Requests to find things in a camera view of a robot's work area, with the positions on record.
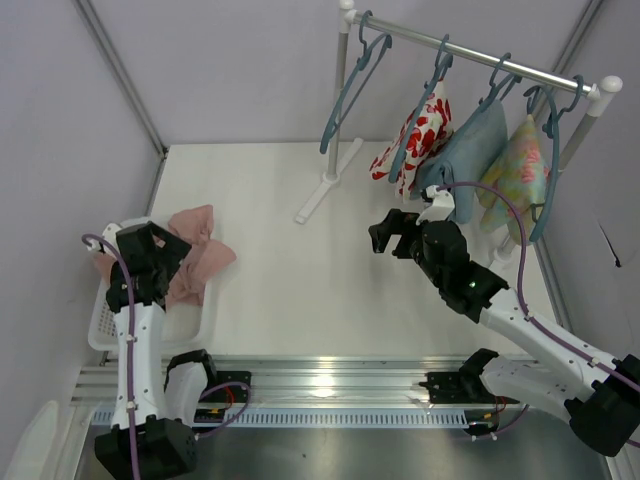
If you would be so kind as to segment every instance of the gray floor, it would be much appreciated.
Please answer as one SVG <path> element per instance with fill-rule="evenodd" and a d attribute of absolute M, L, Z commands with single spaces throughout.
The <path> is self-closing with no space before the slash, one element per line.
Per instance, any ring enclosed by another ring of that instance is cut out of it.
<path fill-rule="evenodd" d="M 76 480 L 111 477 L 90 454 Z M 529 412 L 498 441 L 445 430 L 231 428 L 200 444 L 184 480 L 608 480 L 604 460 L 560 421 Z"/>

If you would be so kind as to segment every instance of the blue cloth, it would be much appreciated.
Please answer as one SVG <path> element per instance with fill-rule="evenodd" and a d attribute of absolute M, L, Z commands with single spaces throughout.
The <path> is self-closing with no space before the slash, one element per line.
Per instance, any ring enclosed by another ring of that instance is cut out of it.
<path fill-rule="evenodd" d="M 495 100 L 485 107 L 484 111 L 478 107 L 434 160 L 418 169 L 412 196 L 418 198 L 420 191 L 430 185 L 480 181 L 508 141 L 502 103 Z M 451 220 L 457 223 L 471 220 L 473 195 L 473 188 L 454 189 L 456 209 Z"/>

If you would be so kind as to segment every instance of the clothes rack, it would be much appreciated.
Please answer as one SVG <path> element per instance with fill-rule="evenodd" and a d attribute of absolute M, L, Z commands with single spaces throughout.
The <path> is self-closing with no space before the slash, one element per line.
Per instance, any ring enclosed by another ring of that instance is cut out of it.
<path fill-rule="evenodd" d="M 345 70 L 346 70 L 346 58 L 347 47 L 349 40 L 349 32 L 352 25 L 360 25 L 363 19 L 363 13 L 354 9 L 353 0 L 339 0 L 340 6 L 340 26 L 338 34 L 338 52 L 336 62 L 336 75 L 335 75 L 335 90 L 333 100 L 334 102 L 340 96 L 344 87 Z M 405 28 L 401 25 L 397 25 L 386 20 L 382 20 L 375 16 L 368 16 L 366 18 L 364 26 L 372 30 L 376 30 L 382 33 L 388 33 L 396 38 L 402 38 L 413 43 L 425 45 L 433 49 L 439 49 L 442 41 L 436 37 Z M 500 63 L 500 57 L 496 55 L 490 55 L 479 50 L 457 45 L 452 42 L 446 42 L 443 48 L 444 52 L 451 53 L 454 56 L 465 58 L 476 63 L 490 66 L 495 68 Z M 515 73 L 523 78 L 532 80 L 534 82 L 544 84 L 550 87 L 555 87 L 567 92 L 576 92 L 579 85 L 574 79 L 569 79 L 561 75 L 548 72 L 543 69 L 538 69 L 524 65 L 512 60 L 505 61 L 500 65 L 500 69 L 508 73 Z M 593 124 L 600 115 L 604 113 L 607 106 L 613 99 L 616 93 L 622 89 L 622 80 L 616 76 L 607 76 L 600 82 L 590 84 L 584 82 L 582 91 L 580 94 L 591 102 L 591 105 L 584 114 L 580 124 L 575 129 L 569 141 L 565 145 L 561 153 L 561 169 L 566 168 L 567 164 L 575 154 L 579 145 L 582 143 L 589 130 L 593 127 Z M 348 166 L 349 162 L 356 155 L 363 140 L 356 138 L 347 150 L 345 155 L 338 159 L 338 144 L 340 142 L 340 129 L 336 130 L 335 135 L 331 139 L 329 146 L 329 160 L 326 172 L 322 175 L 320 185 L 311 194 L 307 202 L 300 209 L 295 217 L 295 221 L 299 224 L 304 224 L 313 214 L 313 211 L 322 202 L 322 199 L 329 193 L 329 191 L 338 185 L 340 182 L 340 173 Z M 509 261 L 511 257 L 511 251 L 515 247 L 515 243 L 510 239 L 505 239 L 502 246 L 496 249 L 494 258 L 501 261 Z"/>

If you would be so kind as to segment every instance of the white table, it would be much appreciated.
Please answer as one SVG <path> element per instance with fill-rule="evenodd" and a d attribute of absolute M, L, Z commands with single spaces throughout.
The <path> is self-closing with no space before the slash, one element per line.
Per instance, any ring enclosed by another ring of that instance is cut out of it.
<path fill-rule="evenodd" d="M 464 356 L 480 347 L 523 353 L 447 308 L 412 261 L 397 260 L 392 248 L 372 253 L 370 225 L 393 207 L 421 209 L 420 202 L 403 206 L 386 180 L 368 176 L 385 145 L 366 142 L 304 226 L 293 218 L 326 164 L 317 143 L 171 147 L 152 215 L 210 203 L 217 238 L 238 255 L 203 310 L 213 323 L 204 348 L 283 357 Z M 486 265 L 503 233 L 479 235 L 473 223 L 463 231 L 472 258 Z M 535 251 L 527 253 L 527 302 L 554 319 Z M 516 263 L 502 273 L 511 285 Z"/>

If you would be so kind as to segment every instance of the laundry basket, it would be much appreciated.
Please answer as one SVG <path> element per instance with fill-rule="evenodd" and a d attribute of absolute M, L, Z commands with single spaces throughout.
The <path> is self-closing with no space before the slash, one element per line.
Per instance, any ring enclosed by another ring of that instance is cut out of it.
<path fill-rule="evenodd" d="M 120 225 L 130 227 L 132 225 L 146 223 L 149 220 L 162 228 L 167 228 L 169 217 L 142 217 L 121 222 Z M 217 296 L 219 290 L 220 275 L 216 275 L 205 286 L 204 307 L 177 303 L 168 312 L 162 330 L 162 352 L 165 354 L 178 354 L 198 348 L 205 348 L 202 341 L 212 331 L 215 321 L 215 304 L 212 296 Z M 100 281 L 96 302 L 91 315 L 89 325 L 89 345 L 99 351 L 118 351 L 118 339 L 116 325 L 113 323 L 113 313 L 106 301 L 108 285 Z"/>

